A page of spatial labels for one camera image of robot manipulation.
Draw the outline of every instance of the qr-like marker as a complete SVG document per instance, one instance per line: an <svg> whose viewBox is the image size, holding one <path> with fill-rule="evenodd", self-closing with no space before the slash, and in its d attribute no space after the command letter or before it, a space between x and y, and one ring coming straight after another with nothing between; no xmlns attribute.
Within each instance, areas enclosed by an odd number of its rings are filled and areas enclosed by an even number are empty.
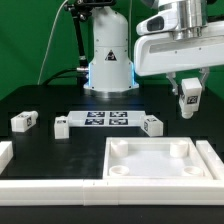
<svg viewBox="0 0 224 224"><path fill-rule="evenodd" d="M187 104L196 104L198 102L198 96L190 96L187 98Z"/></svg>
<svg viewBox="0 0 224 224"><path fill-rule="evenodd" d="M29 117L27 119L27 127L31 126L32 125L32 120L31 120L31 117Z"/></svg>
<svg viewBox="0 0 224 224"><path fill-rule="evenodd" d="M85 125L104 125L104 119L86 119Z"/></svg>
<svg viewBox="0 0 224 224"><path fill-rule="evenodd" d="M110 125L128 125L128 119L110 119Z"/></svg>
<svg viewBox="0 0 224 224"><path fill-rule="evenodd" d="M144 122L144 129L145 131L148 131L149 130L149 125L147 122Z"/></svg>
<svg viewBox="0 0 224 224"><path fill-rule="evenodd" d="M128 112L110 112L110 117L128 117Z"/></svg>
<svg viewBox="0 0 224 224"><path fill-rule="evenodd" d="M105 112L91 111L88 112L87 117L105 117Z"/></svg>
<svg viewBox="0 0 224 224"><path fill-rule="evenodd" d="M155 118L149 118L149 119L147 119L147 121L149 121L149 122L155 122L157 120Z"/></svg>

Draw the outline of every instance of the white 3d-printed block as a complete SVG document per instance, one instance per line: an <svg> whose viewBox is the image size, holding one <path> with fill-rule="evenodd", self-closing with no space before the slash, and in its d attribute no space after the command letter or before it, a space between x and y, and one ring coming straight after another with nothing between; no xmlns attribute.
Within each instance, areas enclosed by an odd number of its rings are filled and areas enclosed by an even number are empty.
<svg viewBox="0 0 224 224"><path fill-rule="evenodd" d="M12 142L0 143L0 174L13 157Z"/></svg>
<svg viewBox="0 0 224 224"><path fill-rule="evenodd" d="M198 111L202 86L198 78L183 79L181 85L183 95L180 96L179 104L183 118L189 119Z"/></svg>
<svg viewBox="0 0 224 224"><path fill-rule="evenodd" d="M54 123L55 139L69 138L69 124L67 117L56 117Z"/></svg>
<svg viewBox="0 0 224 224"><path fill-rule="evenodd" d="M150 137L163 136L163 122L155 116L141 116L141 129Z"/></svg>
<svg viewBox="0 0 224 224"><path fill-rule="evenodd" d="M16 117L11 119L12 131L13 132L25 132L29 128L36 124L36 119L38 113L36 111L32 112L22 112Z"/></svg>

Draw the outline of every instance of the white plastic part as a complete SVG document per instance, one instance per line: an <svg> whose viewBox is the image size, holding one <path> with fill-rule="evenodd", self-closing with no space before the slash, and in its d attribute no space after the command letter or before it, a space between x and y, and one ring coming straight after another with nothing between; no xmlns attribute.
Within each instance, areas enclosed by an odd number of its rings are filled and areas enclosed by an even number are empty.
<svg viewBox="0 0 224 224"><path fill-rule="evenodd" d="M142 152L147 151L150 146L154 150L164 149L169 153L170 143L178 139L180 138L127 138L125 141L131 146L137 148L140 146ZM218 160L215 151L208 142L197 141L199 151L206 161L207 167L204 169L203 161L198 159L198 152L195 151L191 140L189 138L182 140L189 140L189 156L192 158L193 166L203 169L202 177L142 176L127 179L122 176L106 180L0 180L0 205L224 205L224 180L216 179L224 173L223 164ZM105 156L109 154L110 147L108 150L106 148ZM168 157L172 161L179 160L167 154ZM157 160L154 159L155 165L158 163L158 158L160 157L157 155ZM136 164L142 162L139 157L135 157L134 161ZM205 178L206 168L211 170L214 179Z"/></svg>
<svg viewBox="0 0 224 224"><path fill-rule="evenodd" d="M163 136L163 122L153 115L141 116L141 129L150 137Z"/></svg>
<svg viewBox="0 0 224 224"><path fill-rule="evenodd" d="M112 177L127 176L129 172L129 168L126 166L112 166L109 169L109 175Z"/></svg>
<svg viewBox="0 0 224 224"><path fill-rule="evenodd" d="M36 124L38 113L24 111L11 119L13 132L25 132Z"/></svg>
<svg viewBox="0 0 224 224"><path fill-rule="evenodd" d="M128 155L128 142L124 140L111 142L111 156L123 158Z"/></svg>
<svg viewBox="0 0 224 224"><path fill-rule="evenodd" d="M69 124L68 118L65 116L56 117L54 123L55 139L68 139L69 138Z"/></svg>
<svg viewBox="0 0 224 224"><path fill-rule="evenodd" d="M210 23L202 34L186 41L174 41L171 32L140 37L135 43L135 72L149 76L223 65L224 23Z"/></svg>
<svg viewBox="0 0 224 224"><path fill-rule="evenodd" d="M84 205L118 205L118 185L105 180L84 180Z"/></svg>
<svg viewBox="0 0 224 224"><path fill-rule="evenodd" d="M182 171L183 176L202 177L203 170L196 166L187 166Z"/></svg>
<svg viewBox="0 0 224 224"><path fill-rule="evenodd" d="M114 157L111 155L112 142L128 142L128 155L126 157ZM184 157L174 158L170 155L171 143L179 144L182 149L188 148ZM182 170L185 167L195 166L203 170L204 175L199 179L213 179L200 154L197 152L190 138L107 138L104 157L103 179L115 179L111 175L111 167L125 166L129 169L129 175L121 176L123 179L195 179L193 176L185 177Z"/></svg>
<svg viewBox="0 0 224 224"><path fill-rule="evenodd" d="M120 93L137 89L128 58L128 23L110 7L93 10L94 58L89 64L87 91Z"/></svg>
<svg viewBox="0 0 224 224"><path fill-rule="evenodd" d="M157 17L163 18L164 28L162 30L148 31L148 29L147 29L148 22L156 19ZM140 35L140 36L146 35L146 34L152 34L152 33L171 31L177 27L178 22L179 21L178 21L176 10L173 10L173 9L165 10L165 11L159 12L158 15L150 17L149 19L139 23L136 28L136 31L137 31L138 35Z"/></svg>
<svg viewBox="0 0 224 224"><path fill-rule="evenodd" d="M13 157L12 142L0 143L0 174L3 172Z"/></svg>
<svg viewBox="0 0 224 224"><path fill-rule="evenodd" d="M218 180L224 180L224 164L208 141L196 141L196 147L212 175Z"/></svg>
<svg viewBox="0 0 224 224"><path fill-rule="evenodd" d="M178 140L170 143L170 155L174 158L183 158L188 154L188 142Z"/></svg>
<svg viewBox="0 0 224 224"><path fill-rule="evenodd" d="M195 111L198 111L202 86L198 78L182 80L183 95L180 96L179 104L182 111L182 117L189 119Z"/></svg>
<svg viewBox="0 0 224 224"><path fill-rule="evenodd" d="M140 127L145 111L70 111L70 127Z"/></svg>

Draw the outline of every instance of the black tabletop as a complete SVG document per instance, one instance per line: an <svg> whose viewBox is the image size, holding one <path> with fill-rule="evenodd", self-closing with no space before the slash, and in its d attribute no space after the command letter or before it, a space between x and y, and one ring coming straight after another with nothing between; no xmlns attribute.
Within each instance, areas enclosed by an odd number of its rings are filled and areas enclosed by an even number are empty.
<svg viewBox="0 0 224 224"><path fill-rule="evenodd" d="M178 97L167 85L142 86L138 95L122 99L85 96L76 86L24 86L3 99L0 108L0 141L12 141L14 150L2 180L101 179L107 137L147 137L140 127L74 127L68 140L55 140L55 117L69 111L144 110L164 122L164 137L208 140L224 160L224 101L208 89L189 120L181 117ZM13 133L10 119L22 111L37 111L37 124L25 133ZM3 223L220 223L224 207L1 207L1 217Z"/></svg>

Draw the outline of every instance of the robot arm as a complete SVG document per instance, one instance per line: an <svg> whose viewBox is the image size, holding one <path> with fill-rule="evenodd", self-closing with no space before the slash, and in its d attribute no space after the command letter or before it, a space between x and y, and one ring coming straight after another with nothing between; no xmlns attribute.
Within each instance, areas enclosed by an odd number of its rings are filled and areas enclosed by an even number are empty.
<svg viewBox="0 0 224 224"><path fill-rule="evenodd" d="M224 22L208 23L207 17L207 4L216 0L142 1L159 12L137 26L142 37L135 44L135 72L139 76L165 73L178 95L176 72L200 69L200 80L181 83L179 104L188 119L199 108L209 67L224 64Z"/></svg>
<svg viewBox="0 0 224 224"><path fill-rule="evenodd" d="M128 57L128 22L109 7L115 3L115 0L76 0L67 6L73 17L80 52L77 71L85 72L88 77L87 82L82 81L84 93L88 95L117 98L135 94L139 87ZM93 19L94 58L88 63L79 22L90 16Z"/></svg>

